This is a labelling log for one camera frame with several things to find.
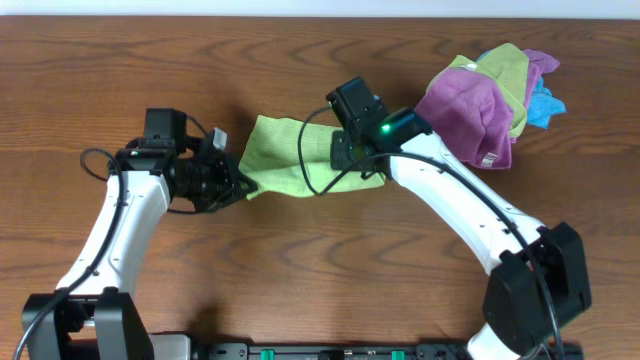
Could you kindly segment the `green cloth in pile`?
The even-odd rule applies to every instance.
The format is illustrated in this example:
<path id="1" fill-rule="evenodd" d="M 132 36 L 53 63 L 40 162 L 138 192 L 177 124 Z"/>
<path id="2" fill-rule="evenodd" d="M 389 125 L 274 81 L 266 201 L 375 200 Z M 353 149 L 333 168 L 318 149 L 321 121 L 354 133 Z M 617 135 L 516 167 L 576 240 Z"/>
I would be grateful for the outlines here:
<path id="1" fill-rule="evenodd" d="M 524 130 L 529 58 L 511 43 L 476 60 L 458 55 L 415 110 L 448 142 L 512 142 Z"/>

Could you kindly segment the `light green microfiber cloth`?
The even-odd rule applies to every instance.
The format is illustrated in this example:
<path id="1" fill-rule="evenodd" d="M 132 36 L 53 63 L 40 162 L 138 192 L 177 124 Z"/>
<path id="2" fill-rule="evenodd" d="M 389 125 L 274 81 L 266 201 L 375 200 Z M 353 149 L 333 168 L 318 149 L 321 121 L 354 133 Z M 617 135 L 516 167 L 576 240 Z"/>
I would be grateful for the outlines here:
<path id="1" fill-rule="evenodd" d="M 340 174 L 330 165 L 334 131 L 332 126 L 258 116 L 239 164 L 258 185 L 247 198 L 267 192 L 306 198 L 323 190 Z"/>

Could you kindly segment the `blue microfiber cloth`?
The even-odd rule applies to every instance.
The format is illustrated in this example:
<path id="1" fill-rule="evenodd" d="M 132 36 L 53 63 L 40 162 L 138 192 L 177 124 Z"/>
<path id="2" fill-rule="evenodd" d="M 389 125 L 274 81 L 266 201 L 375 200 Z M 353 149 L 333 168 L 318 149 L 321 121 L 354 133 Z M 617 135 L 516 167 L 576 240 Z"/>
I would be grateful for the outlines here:
<path id="1" fill-rule="evenodd" d="M 546 129 L 551 118 L 566 112 L 565 104 L 544 86 L 543 76 L 559 61 L 511 43 L 487 51 L 463 69 L 482 80 L 480 91 L 490 104 L 481 107 L 481 124 L 503 136 L 517 138 L 527 125 Z"/>

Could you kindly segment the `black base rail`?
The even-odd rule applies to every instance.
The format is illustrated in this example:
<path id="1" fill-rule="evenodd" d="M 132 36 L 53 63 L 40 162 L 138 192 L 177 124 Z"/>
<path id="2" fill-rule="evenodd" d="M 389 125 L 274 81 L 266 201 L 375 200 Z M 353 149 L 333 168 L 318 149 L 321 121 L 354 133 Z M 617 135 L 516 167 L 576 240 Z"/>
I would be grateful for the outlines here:
<path id="1" fill-rule="evenodd" d="M 471 360 L 462 343 L 425 343 L 414 346 L 251 345 L 218 343 L 201 346 L 198 360 Z"/>

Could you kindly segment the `purple microfiber cloth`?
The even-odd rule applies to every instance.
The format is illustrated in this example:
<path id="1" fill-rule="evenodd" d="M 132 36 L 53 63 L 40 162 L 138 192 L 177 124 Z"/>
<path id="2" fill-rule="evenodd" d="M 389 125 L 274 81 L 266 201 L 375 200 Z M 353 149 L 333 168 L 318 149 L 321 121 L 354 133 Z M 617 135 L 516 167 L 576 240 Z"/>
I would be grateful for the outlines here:
<path id="1" fill-rule="evenodd" d="M 505 170 L 526 126 L 546 129 L 553 116 L 566 112 L 544 85 L 544 76 L 559 65 L 545 52 L 511 43 L 476 60 L 458 55 L 434 77 L 415 112 L 460 161 Z"/>

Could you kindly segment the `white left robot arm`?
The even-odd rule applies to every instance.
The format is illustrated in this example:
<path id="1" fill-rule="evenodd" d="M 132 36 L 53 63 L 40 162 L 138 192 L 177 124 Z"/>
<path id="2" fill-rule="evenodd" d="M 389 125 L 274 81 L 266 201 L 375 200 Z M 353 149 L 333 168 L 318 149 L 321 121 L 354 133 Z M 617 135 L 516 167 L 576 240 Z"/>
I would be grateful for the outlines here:
<path id="1" fill-rule="evenodd" d="M 13 356 L 32 359 L 189 359 L 180 333 L 149 333 L 133 301 L 151 237 L 174 198 L 195 213 L 233 204 L 257 185 L 217 151 L 180 158 L 123 149 L 109 160 L 107 193 L 79 257 L 51 293 L 31 295 Z"/>

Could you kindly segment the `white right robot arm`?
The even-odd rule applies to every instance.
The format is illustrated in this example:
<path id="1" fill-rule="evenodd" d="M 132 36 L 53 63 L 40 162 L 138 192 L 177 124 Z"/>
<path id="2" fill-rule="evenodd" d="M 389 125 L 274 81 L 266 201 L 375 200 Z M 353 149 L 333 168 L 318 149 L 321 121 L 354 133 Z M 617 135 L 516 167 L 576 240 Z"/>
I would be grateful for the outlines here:
<path id="1" fill-rule="evenodd" d="M 390 114 L 335 108 L 357 164 L 382 171 L 429 205 L 467 244 L 489 277 L 473 359 L 530 356 L 592 305 L 584 245 L 565 222 L 525 214 L 469 171 L 409 108 Z"/>

